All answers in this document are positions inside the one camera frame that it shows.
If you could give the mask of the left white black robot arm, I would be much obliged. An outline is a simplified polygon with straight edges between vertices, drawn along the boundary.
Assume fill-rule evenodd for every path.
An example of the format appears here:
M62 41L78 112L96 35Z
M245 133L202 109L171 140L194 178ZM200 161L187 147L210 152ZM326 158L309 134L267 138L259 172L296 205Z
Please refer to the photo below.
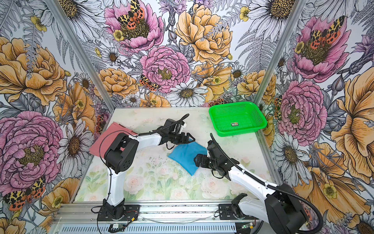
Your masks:
M174 145L189 144L195 142L190 133L184 133L186 124L184 120L189 117L185 114L181 119L174 121L166 120L164 126L156 130L133 135L124 131L114 131L108 136L116 134L111 145L100 159L108 168L109 188L107 198L98 214L98 220L120 220L125 215L125 198L123 187L126 171L131 167L137 151L166 144Z

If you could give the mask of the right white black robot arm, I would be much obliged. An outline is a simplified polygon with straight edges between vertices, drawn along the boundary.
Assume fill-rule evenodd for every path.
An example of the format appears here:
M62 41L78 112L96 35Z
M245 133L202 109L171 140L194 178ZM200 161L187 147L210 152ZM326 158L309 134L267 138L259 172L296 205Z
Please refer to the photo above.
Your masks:
M221 177L239 184L247 192L236 196L228 212L236 219L255 217L270 224L277 234L299 234L307 221L300 201L291 196L286 185L278 186L253 174L237 160L221 149L218 143L210 140L207 153L197 154L196 166L218 172Z

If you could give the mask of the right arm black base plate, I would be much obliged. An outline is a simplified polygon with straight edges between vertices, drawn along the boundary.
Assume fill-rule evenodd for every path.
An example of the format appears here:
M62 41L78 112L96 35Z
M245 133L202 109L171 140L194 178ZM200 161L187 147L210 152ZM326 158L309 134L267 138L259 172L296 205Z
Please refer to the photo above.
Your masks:
M218 205L218 210L216 211L215 217L220 220L255 220L256 218L249 215L244 215L243 217L238 217L234 214L231 204L221 203Z

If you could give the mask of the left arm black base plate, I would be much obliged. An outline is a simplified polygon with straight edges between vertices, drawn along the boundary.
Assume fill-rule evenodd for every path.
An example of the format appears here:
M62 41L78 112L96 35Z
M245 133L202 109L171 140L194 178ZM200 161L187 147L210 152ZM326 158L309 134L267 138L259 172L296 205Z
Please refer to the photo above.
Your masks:
M98 213L98 221L130 221L137 216L140 210L140 205L103 205Z

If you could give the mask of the blue t shirt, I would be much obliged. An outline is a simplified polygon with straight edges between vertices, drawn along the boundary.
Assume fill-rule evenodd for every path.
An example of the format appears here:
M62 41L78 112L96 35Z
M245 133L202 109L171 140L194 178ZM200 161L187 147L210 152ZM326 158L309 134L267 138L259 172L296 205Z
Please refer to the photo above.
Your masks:
M198 167L194 158L198 155L206 155L207 149L196 142L176 146L168 157L179 163L191 176L195 174Z

